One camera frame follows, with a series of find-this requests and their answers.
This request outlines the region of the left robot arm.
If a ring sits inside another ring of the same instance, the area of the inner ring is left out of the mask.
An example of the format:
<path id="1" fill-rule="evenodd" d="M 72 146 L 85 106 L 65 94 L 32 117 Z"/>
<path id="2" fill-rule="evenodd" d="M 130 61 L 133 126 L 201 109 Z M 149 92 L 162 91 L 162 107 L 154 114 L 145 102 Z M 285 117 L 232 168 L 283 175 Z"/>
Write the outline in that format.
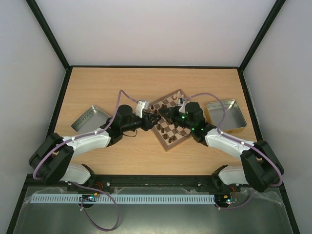
<path id="1" fill-rule="evenodd" d="M 91 132 L 66 137 L 53 133 L 29 159 L 29 165 L 34 169 L 33 178 L 46 185 L 59 181 L 83 185 L 94 172 L 85 164 L 72 163 L 72 158 L 94 149 L 110 147 L 122 139 L 124 132 L 148 131 L 160 119 L 160 115 L 147 113 L 144 108 L 135 114 L 129 105 L 121 105 L 113 117 Z"/>

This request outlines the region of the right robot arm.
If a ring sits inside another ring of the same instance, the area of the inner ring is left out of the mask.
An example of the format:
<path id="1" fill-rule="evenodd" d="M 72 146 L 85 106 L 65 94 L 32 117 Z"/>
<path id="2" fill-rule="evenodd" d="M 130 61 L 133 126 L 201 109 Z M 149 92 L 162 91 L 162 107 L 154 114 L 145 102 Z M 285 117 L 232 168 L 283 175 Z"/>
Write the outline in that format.
<path id="1" fill-rule="evenodd" d="M 229 185 L 250 185 L 258 192 L 282 184 L 284 173 L 270 145 L 263 140 L 246 141 L 209 124 L 197 102 L 160 108 L 159 113 L 174 126 L 187 128 L 193 139 L 207 147 L 217 148 L 239 159 L 241 166 L 225 165 L 214 173 L 213 187 L 218 191 Z"/>

